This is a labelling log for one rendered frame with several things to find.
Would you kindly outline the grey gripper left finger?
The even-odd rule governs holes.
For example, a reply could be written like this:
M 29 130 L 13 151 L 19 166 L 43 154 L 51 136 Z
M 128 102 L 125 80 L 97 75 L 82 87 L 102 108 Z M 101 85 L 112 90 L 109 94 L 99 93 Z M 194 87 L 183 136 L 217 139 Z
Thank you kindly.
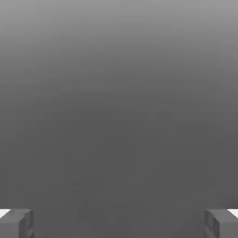
M 0 208 L 0 238 L 35 238 L 34 210 Z

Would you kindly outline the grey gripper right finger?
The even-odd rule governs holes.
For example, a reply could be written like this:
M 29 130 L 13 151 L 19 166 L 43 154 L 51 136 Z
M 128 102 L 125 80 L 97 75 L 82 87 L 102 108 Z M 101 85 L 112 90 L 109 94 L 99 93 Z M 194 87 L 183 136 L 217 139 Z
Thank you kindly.
M 206 209 L 204 238 L 238 238 L 238 209 Z

